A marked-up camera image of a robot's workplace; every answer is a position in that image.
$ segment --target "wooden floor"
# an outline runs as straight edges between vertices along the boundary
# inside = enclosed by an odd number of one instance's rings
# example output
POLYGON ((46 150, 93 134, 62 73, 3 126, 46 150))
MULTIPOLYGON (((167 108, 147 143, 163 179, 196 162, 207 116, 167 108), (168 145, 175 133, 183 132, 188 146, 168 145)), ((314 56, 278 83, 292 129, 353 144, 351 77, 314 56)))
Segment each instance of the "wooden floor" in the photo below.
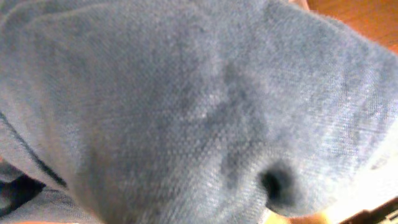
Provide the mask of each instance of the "wooden floor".
POLYGON ((308 0, 308 5, 398 53, 398 0, 308 0))

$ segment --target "clothing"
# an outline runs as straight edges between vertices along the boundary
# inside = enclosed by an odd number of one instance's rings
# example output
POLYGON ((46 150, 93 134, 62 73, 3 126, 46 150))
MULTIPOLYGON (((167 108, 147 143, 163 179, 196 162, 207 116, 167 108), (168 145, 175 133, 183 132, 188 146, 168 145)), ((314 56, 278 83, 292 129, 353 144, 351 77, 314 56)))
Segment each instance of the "clothing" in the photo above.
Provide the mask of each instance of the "clothing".
POLYGON ((1 223, 305 215, 397 151, 396 55, 286 1, 0 12, 0 155, 45 184, 1 223))

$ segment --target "woven fabric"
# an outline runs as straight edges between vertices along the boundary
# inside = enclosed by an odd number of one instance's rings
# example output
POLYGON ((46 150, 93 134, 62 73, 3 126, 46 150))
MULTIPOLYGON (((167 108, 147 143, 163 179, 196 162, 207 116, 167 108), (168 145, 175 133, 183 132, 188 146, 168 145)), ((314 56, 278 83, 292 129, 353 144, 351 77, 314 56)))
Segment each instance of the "woven fabric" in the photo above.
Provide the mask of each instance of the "woven fabric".
MULTIPOLYGON (((61 195, 43 207, 67 195, 74 222, 92 220, 79 208, 105 223, 305 215, 396 150, 379 146, 395 134, 397 57, 286 1, 0 11, 0 155, 61 195)), ((47 212, 34 219, 73 221, 47 212)))

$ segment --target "gray cloth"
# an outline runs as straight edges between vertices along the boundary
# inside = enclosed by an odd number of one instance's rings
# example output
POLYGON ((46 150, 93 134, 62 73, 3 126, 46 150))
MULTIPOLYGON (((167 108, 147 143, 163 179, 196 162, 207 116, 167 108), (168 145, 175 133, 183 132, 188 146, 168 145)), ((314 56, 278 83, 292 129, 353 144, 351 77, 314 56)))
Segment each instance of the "gray cloth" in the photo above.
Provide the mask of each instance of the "gray cloth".
MULTIPOLYGON (((309 214, 389 153, 397 57, 287 2, 0 9, 0 155, 102 222, 309 214)), ((2 222, 71 222, 38 203, 47 211, 2 222)))

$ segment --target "garment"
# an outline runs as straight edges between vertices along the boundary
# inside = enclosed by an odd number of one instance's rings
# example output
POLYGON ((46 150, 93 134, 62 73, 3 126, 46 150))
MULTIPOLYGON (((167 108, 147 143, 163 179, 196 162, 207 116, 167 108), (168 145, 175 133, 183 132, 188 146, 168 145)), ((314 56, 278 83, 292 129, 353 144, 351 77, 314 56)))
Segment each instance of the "garment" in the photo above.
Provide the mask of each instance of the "garment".
POLYGON ((305 215, 396 153, 397 57, 286 1, 0 13, 0 155, 45 184, 1 223, 305 215))

